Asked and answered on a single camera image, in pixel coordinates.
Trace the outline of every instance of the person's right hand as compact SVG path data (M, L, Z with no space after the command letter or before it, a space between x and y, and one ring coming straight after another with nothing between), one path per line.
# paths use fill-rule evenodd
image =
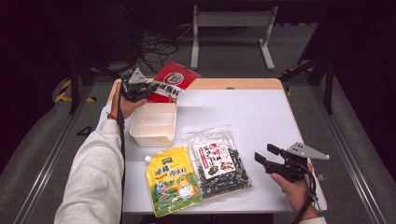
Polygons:
M308 169L312 172L312 165L308 163ZM305 204L305 201L308 197L308 185L306 180L300 180L296 182L289 182L287 179L283 178L283 176L272 173L271 177L275 180L275 182L282 188L282 191L286 194L286 197L289 201L291 209L298 214ZM311 219L314 217L318 217L318 213L315 210L312 204L306 210L302 220Z
M120 93L120 83L117 83L116 92L113 95L113 101L111 103L111 111L110 111L110 114L115 118L117 117L119 93ZM146 101L147 101L146 99L143 99L143 100L139 100L136 103L133 103L133 102L125 99L125 97L121 96L120 107L121 107L123 117L125 119L128 119L134 113L134 111L138 107L145 104Z

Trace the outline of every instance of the stand leg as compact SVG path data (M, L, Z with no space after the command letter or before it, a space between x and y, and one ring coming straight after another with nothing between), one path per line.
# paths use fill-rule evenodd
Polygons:
M108 70L107 68L103 67L102 65L99 65L99 64L97 64L97 63L94 63L93 61L91 61L91 60L89 60L89 59L80 57L80 60L81 60L82 63L87 64L89 67L94 67L94 68L96 68L97 70L99 70L100 72L102 72L102 73L104 73L104 74L106 74L106 75L108 75L108 76L110 76L110 77L114 77L114 79L120 78L120 75L118 75L117 73L115 73L115 72L113 72L113 71L110 71L110 70Z
M327 74L328 71L329 71L329 60L323 59L317 64L315 64L315 67L312 69L312 72L309 75L309 77L306 79L306 81L311 86L317 86L320 83L320 81L323 79L323 77Z
M267 68L270 71L274 70L275 66L271 58L270 51L268 50L268 41L270 40L271 32L274 27L276 13L277 13L277 7L273 7L271 11L271 17L266 25L265 38L259 40L260 48L262 49L262 55L264 56L265 63L267 64Z
M324 104L327 108L327 112L332 114L332 82L334 79L334 64L332 60L329 60L329 70L326 76L326 86L324 90Z
M193 43L192 43L192 54L191 54L191 69L198 69L198 53L199 53L199 43L198 43L198 6L194 6L193 15Z
M72 108L70 109L70 115L74 114L79 104L79 95L78 95L78 74L77 74L77 65L76 60L72 62L71 71L70 71L70 79L72 85Z
M283 82L283 81L286 81L286 80L288 80L288 79L291 78L291 77L295 77L295 76L299 75L299 74L302 73L304 70L306 70L306 69L308 69L308 68L310 68L310 67L312 67L312 66L314 66L314 65L316 65L316 64L318 64L318 63L320 63L322 60L323 60L322 58L316 58L315 60L309 61L309 62L307 62L307 63L305 63L305 64L303 64L303 65L297 67L297 68L294 69L293 71L287 73L286 75L284 75L284 76L282 76L282 77L279 77L278 79L279 79L280 81L282 81L282 82Z

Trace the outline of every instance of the white tabletop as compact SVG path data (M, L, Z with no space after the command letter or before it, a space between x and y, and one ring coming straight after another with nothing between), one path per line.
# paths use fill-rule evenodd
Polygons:
M102 110L99 125L110 111ZM129 134L132 116L125 120L125 192L123 212L153 214L146 179L146 156L164 147L140 147ZM254 160L254 152L268 161L283 164L283 159L266 150L267 144L287 148L303 142L288 99L283 90L186 90L177 101L177 126L174 147L183 145L181 136L191 131L231 125L236 148L253 188L218 196L177 211L177 214L279 213L291 211L280 187ZM321 210L327 204L317 181Z

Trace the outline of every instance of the translucent plastic box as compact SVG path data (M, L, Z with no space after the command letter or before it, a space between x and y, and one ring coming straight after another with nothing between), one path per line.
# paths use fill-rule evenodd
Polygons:
M146 103L134 111L130 134L141 147L170 147L175 140L177 105Z

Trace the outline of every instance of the gray sleeve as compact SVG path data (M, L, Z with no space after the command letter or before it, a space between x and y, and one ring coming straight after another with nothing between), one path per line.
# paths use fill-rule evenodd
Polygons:
M54 223L119 223L123 169L119 126L107 119L78 150Z
M326 224L324 217L317 217L299 222L299 224Z

